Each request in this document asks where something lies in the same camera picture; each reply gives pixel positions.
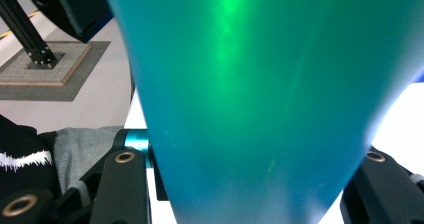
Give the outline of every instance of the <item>brass grommet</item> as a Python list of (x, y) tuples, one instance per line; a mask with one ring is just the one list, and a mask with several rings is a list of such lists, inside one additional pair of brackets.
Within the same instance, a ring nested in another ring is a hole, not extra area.
[(375, 162), (385, 162), (386, 161), (386, 158), (383, 155), (381, 155), (378, 152), (374, 152), (374, 151), (367, 152), (366, 157), (368, 159), (370, 159), (371, 161), (375, 161)]
[(3, 216), (5, 217), (14, 217), (18, 216), (29, 209), (31, 209), (37, 203), (37, 196), (33, 194), (27, 194), (25, 196), (21, 196), (11, 203), (9, 203), (3, 209)]
[(134, 159), (135, 155), (132, 152), (123, 152), (115, 157), (117, 163), (127, 163)]

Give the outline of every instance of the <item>white fringe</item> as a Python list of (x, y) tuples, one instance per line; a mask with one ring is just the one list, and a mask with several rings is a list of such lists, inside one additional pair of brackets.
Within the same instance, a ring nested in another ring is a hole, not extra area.
[(49, 163), (53, 164), (53, 159), (49, 151), (39, 151), (37, 153), (32, 153), (29, 156), (23, 156), (19, 158), (13, 158), (7, 156), (6, 153), (0, 152), (0, 166), (4, 167), (7, 171), (8, 169), (14, 170), (15, 172), (25, 165), (46, 165)]

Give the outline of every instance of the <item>translucent cone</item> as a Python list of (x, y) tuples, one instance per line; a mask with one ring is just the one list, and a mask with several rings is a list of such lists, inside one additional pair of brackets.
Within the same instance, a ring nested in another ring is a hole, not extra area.
[(318, 222), (424, 63), (424, 0), (109, 1), (178, 223)]

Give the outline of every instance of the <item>metal base plate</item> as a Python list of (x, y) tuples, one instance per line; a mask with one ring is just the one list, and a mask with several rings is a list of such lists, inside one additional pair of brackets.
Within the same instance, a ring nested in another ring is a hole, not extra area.
[(0, 68), (0, 85), (63, 86), (84, 56), (90, 45), (82, 43), (48, 43), (54, 53), (66, 53), (53, 69), (28, 69), (31, 59), (23, 51)]

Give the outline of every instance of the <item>white floor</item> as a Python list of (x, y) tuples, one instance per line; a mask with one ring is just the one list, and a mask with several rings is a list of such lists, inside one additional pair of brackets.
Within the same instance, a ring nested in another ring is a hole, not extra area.
[[(19, 1), (29, 6), (24, 9), (32, 10), (29, 0)], [(31, 20), (46, 41), (74, 40), (41, 13)], [(111, 41), (111, 44), (73, 102), (0, 101), (0, 113), (39, 132), (65, 127), (123, 126), (131, 101), (131, 82), (128, 58), (116, 21), (110, 21), (92, 41)], [(2, 39), (0, 65), (21, 48), (13, 35)]]

